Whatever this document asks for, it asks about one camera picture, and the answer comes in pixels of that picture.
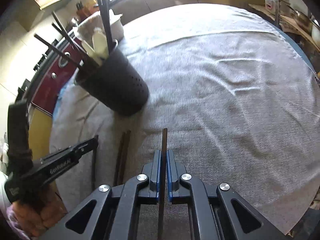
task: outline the wooden stick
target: wooden stick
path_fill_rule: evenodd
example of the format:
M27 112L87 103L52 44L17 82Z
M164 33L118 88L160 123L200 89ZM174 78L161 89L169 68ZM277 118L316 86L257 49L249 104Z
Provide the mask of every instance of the wooden stick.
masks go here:
M123 141L123 148L122 148L122 153L121 153L121 161L120 161L120 167L119 167L119 181L118 184L121 185L124 183L123 177L124 177L124 170L125 170L125 165L127 163L127 156L128 156L128 147L129 147L129 142L130 142L130 134L131 131L128 130L125 133L124 141Z
M113 187L120 185L119 184L119 169L120 169L121 155L122 155L122 150L123 150L125 134L126 134L125 132L122 133L121 140L120 140L118 156L117 156L117 161L116 161L116 168L115 168L115 176L113 178Z
M45 41L44 39L42 39L38 34L35 34L34 37L36 39L38 39L39 41L41 41L44 45L48 46L50 49L52 49L55 53L58 53L61 57L63 57L65 60L67 61L71 61L73 64L75 64L80 70L84 70L84 68L77 63L73 58L68 57L67 55L65 55L63 52L61 52L60 50L58 50L56 47L54 47L53 45L51 45L49 42Z
M160 165L160 191L159 191L159 219L158 219L158 240L162 240L163 235L163 217L164 217L164 191L165 191L165 166L167 157L167 138L168 129L162 130L162 149Z
M91 191L96 189L96 163L97 163L97 149L92 151L92 161L91 161Z

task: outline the white container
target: white container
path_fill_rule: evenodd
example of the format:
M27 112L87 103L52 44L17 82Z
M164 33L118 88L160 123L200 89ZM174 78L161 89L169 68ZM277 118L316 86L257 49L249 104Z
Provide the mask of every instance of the white container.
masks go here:
M123 25L120 21L122 14L113 15L110 14L110 29L112 38L116 39L117 41L121 41L124 37L124 30Z
M290 9L287 5L290 5L289 0L280 1L280 14L289 17ZM271 14L276 14L276 0L265 0L265 7Z
M312 23L313 25L312 25L311 37L315 42L315 44L320 48L320 27L317 20L313 20Z

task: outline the hand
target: hand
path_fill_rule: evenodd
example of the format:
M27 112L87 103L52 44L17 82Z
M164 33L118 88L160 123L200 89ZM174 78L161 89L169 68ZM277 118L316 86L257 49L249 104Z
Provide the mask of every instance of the hand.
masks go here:
M48 228L54 226L67 213L63 202L56 195L51 186L40 193L44 207L37 213L29 204L15 201L12 210L21 228L29 236L40 236Z

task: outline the gray cloth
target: gray cloth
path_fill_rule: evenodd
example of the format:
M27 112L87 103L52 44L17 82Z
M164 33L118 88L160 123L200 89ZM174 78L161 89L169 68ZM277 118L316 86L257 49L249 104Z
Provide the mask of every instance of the gray cloth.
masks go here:
M99 134L97 184L112 184L121 133L131 130L125 178L161 148L205 183L228 182L283 233L320 184L319 87L315 73L267 22L243 9L192 4L125 27L120 49L150 89L121 117L81 87L67 86L50 149ZM91 191L91 155L57 179L68 210ZM142 207L138 239L155 239L157 207ZM166 204L164 239L189 239L186 206Z

